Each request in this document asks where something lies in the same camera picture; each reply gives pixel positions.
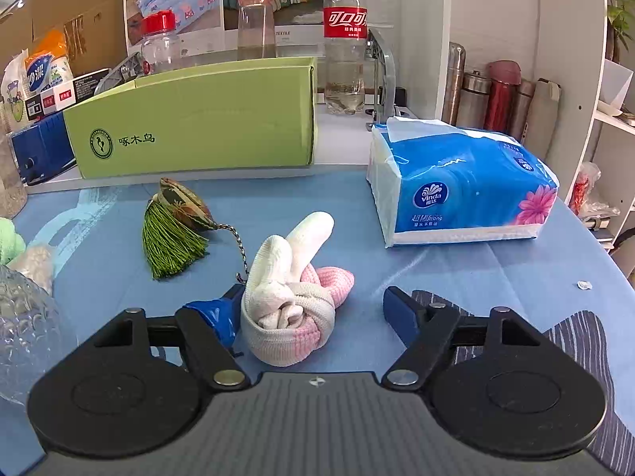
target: green cloth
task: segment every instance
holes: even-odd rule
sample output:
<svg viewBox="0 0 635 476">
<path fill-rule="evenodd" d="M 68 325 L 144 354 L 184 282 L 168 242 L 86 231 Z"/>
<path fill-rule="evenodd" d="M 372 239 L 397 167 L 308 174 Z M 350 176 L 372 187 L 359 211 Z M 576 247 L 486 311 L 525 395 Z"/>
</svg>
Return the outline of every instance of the green cloth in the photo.
<svg viewBox="0 0 635 476">
<path fill-rule="evenodd" d="M 26 250 L 24 239 L 15 232 L 15 225 L 8 218 L 0 218 L 0 265 L 6 265 Z"/>
</svg>

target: red bottle cap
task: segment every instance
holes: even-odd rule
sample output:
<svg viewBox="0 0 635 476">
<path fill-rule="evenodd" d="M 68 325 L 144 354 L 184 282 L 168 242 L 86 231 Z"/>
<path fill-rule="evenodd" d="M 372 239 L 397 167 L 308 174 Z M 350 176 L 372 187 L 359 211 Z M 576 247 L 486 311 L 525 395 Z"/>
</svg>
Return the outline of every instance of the red bottle cap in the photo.
<svg viewBox="0 0 635 476">
<path fill-rule="evenodd" d="M 144 35 L 169 32 L 177 29 L 177 20 L 171 10 L 160 10 L 144 18 L 142 31 Z"/>
</svg>

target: red thermos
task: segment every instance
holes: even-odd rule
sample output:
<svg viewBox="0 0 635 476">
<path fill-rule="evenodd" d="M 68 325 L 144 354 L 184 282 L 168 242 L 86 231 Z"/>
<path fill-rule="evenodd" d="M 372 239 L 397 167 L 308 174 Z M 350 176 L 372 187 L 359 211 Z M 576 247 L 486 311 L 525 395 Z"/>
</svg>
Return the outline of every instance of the red thermos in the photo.
<svg viewBox="0 0 635 476">
<path fill-rule="evenodd" d="M 507 132 L 512 105 L 521 83 L 520 66 L 514 61 L 496 61 L 490 63 L 487 69 L 491 87 L 483 128 L 486 131 Z"/>
</svg>

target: metal screw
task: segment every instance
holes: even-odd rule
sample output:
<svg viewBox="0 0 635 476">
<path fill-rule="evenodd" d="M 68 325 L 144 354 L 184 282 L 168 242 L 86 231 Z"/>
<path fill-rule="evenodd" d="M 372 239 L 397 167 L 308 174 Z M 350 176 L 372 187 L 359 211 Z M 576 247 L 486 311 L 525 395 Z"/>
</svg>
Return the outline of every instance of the metal screw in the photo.
<svg viewBox="0 0 635 476">
<path fill-rule="evenodd" d="M 214 381 L 223 386 L 236 386 L 244 381 L 244 374 L 240 370 L 219 370 L 214 374 Z"/>
<path fill-rule="evenodd" d="M 410 386 L 417 383 L 419 376 L 416 372 L 407 369 L 393 370 L 387 376 L 388 381 L 397 386 Z"/>
<path fill-rule="evenodd" d="M 324 378 L 321 378 L 320 376 L 316 376 L 315 378 L 311 378 L 309 380 L 309 383 L 315 386 L 316 388 L 318 388 L 322 386 L 323 384 L 325 384 L 326 380 Z"/>
</svg>

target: tissue pack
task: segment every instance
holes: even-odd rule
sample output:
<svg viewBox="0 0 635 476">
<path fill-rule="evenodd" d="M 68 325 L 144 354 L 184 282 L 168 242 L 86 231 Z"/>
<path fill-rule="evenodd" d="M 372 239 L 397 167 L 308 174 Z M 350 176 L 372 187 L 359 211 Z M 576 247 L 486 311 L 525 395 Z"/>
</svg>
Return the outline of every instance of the tissue pack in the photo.
<svg viewBox="0 0 635 476">
<path fill-rule="evenodd" d="M 374 128 L 367 179 L 387 247 L 535 238 L 558 195 L 515 139 L 438 120 Z"/>
</svg>

